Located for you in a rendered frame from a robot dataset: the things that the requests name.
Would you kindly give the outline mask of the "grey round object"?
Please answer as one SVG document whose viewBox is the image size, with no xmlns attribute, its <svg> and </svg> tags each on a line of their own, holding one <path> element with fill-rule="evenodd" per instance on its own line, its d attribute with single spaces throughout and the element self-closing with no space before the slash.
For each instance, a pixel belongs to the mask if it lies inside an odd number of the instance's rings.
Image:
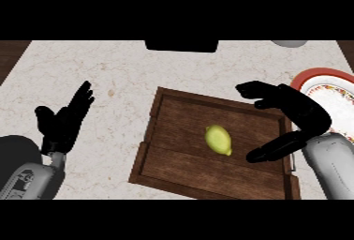
<svg viewBox="0 0 354 240">
<path fill-rule="evenodd" d="M 297 48 L 300 47 L 308 40 L 271 40 L 274 44 L 284 48 Z"/>
</svg>

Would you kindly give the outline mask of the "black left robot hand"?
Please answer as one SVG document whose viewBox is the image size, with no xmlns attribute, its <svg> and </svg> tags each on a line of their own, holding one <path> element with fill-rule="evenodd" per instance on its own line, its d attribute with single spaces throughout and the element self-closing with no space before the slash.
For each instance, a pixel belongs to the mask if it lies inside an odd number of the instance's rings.
<svg viewBox="0 0 354 240">
<path fill-rule="evenodd" d="M 45 106 L 33 109 L 36 128 L 42 134 L 41 154 L 67 154 L 73 148 L 82 119 L 94 101 L 91 84 L 84 82 L 69 104 L 57 112 Z"/>
</svg>

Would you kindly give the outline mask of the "brown wooden tray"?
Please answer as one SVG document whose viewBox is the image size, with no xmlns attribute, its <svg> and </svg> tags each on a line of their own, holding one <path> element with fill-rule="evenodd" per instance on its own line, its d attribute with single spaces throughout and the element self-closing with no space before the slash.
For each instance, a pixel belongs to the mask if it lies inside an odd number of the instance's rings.
<svg viewBox="0 0 354 240">
<path fill-rule="evenodd" d="M 194 199 L 296 200 L 290 158 L 246 161 L 289 131 L 280 111 L 160 87 L 128 182 Z"/>
</svg>

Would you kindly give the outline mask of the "yellow lemon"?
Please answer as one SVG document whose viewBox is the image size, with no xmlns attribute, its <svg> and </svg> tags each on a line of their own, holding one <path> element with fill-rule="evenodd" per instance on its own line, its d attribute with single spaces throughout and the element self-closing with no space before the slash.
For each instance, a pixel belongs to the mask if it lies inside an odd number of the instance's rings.
<svg viewBox="0 0 354 240">
<path fill-rule="evenodd" d="M 228 156 L 233 153 L 231 136 L 222 127 L 216 125 L 206 127 L 205 140 L 216 154 Z"/>
</svg>

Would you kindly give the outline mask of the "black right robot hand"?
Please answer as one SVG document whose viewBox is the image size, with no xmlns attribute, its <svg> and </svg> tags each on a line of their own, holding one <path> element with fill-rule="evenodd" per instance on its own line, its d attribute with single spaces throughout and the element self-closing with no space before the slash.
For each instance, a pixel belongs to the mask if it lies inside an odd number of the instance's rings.
<svg viewBox="0 0 354 240">
<path fill-rule="evenodd" d="M 320 136 L 331 125 L 331 118 L 321 105 L 286 84 L 271 85 L 250 81 L 234 89 L 246 99 L 256 99 L 259 110 L 277 108 L 297 126 L 246 155 L 249 163 L 275 161 L 305 147 L 306 142 Z"/>
</svg>

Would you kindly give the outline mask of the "red-rimmed patterned white plate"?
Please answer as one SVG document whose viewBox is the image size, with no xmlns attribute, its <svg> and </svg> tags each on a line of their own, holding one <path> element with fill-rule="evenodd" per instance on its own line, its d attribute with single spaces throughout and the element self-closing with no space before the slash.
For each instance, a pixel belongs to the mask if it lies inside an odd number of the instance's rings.
<svg viewBox="0 0 354 240">
<path fill-rule="evenodd" d="M 327 132 L 339 133 L 354 144 L 354 75 L 333 68 L 305 69 L 290 82 L 324 108 L 331 118 Z"/>
</svg>

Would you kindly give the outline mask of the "black appliance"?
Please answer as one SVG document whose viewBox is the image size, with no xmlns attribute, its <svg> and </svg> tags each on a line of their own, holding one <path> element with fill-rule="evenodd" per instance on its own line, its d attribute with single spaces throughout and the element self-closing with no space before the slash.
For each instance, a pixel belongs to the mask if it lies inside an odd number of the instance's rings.
<svg viewBox="0 0 354 240">
<path fill-rule="evenodd" d="M 213 53 L 216 40 L 147 40 L 144 46 L 151 51 Z"/>
</svg>

